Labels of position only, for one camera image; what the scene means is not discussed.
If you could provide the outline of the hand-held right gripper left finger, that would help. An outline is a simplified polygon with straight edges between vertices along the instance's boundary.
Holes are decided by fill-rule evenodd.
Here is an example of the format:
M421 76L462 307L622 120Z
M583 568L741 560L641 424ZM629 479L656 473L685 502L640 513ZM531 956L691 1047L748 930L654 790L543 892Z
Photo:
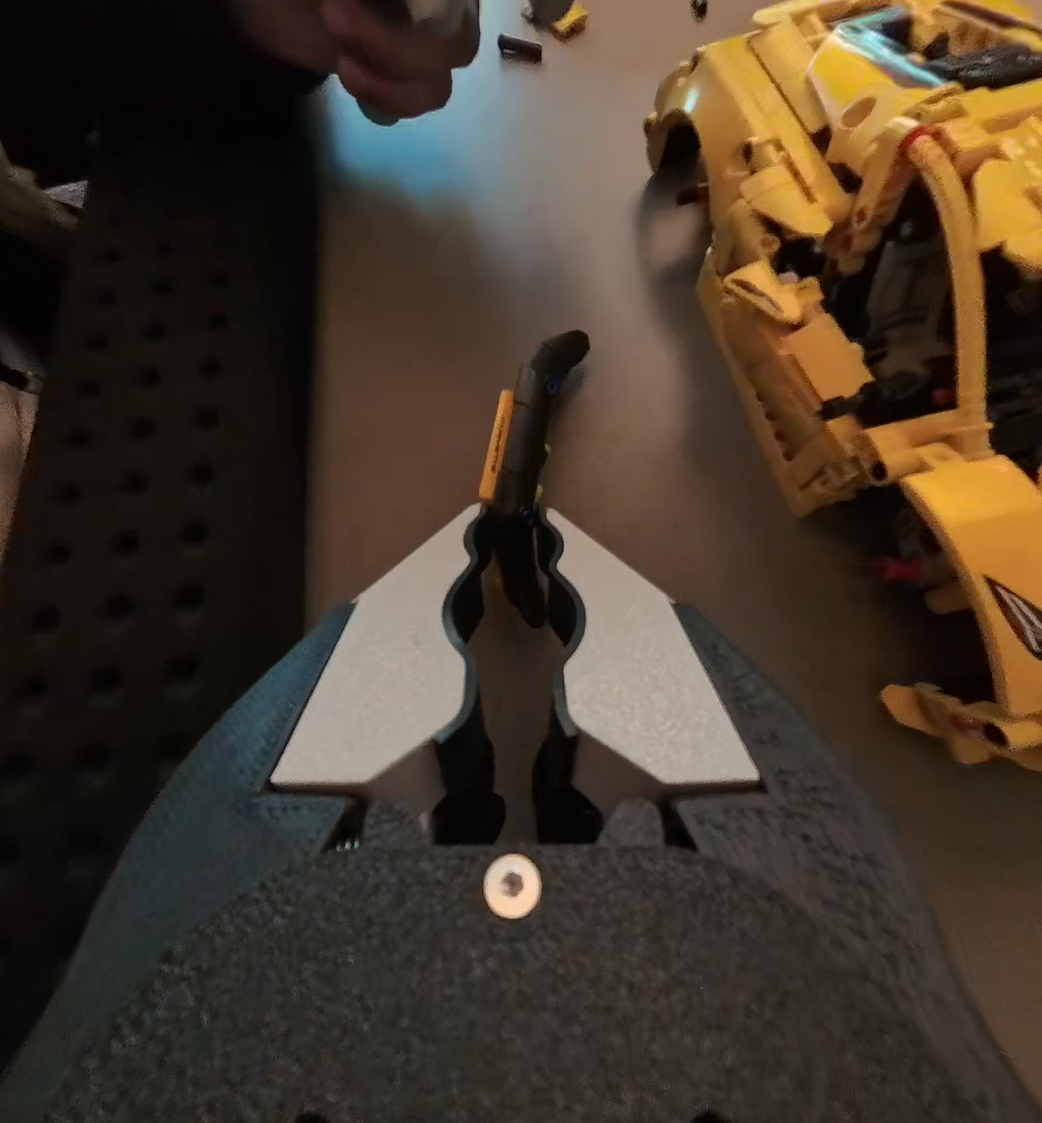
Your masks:
M438 844L496 841L495 750L470 652L488 529L482 506L466 508L356 597L273 789L396 802Z

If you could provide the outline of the yellow toy brick car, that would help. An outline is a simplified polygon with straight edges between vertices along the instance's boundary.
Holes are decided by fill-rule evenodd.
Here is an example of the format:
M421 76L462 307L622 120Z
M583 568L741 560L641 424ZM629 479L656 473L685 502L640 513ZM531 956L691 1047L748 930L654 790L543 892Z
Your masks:
M783 2L664 77L653 174L795 515L896 489L870 568L977 626L982 690L889 684L957 763L1042 773L1042 22L1016 2Z

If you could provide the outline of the person's left hand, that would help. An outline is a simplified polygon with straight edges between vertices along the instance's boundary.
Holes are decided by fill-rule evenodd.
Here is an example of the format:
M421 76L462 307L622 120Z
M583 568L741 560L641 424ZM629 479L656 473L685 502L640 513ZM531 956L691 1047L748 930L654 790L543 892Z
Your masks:
M481 45L479 2L459 2L453 21L402 22L366 2L319 6L332 37L332 75L376 124L430 115L449 101L455 74Z

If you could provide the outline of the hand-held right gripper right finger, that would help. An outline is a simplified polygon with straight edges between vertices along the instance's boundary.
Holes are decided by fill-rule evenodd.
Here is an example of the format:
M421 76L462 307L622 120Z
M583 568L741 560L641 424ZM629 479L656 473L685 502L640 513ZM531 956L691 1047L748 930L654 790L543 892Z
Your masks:
M677 604L578 526L543 510L537 558L560 643L533 764L538 840L589 844L616 809L760 788Z

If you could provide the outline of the person's left forearm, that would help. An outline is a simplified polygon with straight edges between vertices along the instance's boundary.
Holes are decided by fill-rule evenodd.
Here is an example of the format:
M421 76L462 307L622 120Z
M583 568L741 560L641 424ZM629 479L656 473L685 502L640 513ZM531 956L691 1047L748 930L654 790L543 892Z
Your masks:
M174 40L200 77L236 92L311 92L339 61L320 1L185 1Z

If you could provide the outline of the grey desk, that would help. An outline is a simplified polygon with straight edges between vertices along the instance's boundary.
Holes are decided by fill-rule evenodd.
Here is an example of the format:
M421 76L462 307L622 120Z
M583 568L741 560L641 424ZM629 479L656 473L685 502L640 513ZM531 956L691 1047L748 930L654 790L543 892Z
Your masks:
M963 767L878 692L939 683L956 617L863 559L875 502L792 515L695 299L705 230L648 184L660 77L755 2L597 2L585 33L508 65L518 2L444 112L393 128L322 91L307 617L380 578L461 508L500 389L543 337L593 350L551 441L552 506L726 633L850 760L898 827L950 955L1042 1107L1042 775Z

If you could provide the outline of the pile of black yellow bricks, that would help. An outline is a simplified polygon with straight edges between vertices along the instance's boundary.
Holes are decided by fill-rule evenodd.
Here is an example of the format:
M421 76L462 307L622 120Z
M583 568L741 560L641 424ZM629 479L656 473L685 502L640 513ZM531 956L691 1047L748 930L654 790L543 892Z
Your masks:
M532 30L543 30L558 42L565 42L583 31L588 21L588 10L583 2L529 2L523 19ZM543 61L543 46L531 37L500 33L496 40L501 60L539 65Z

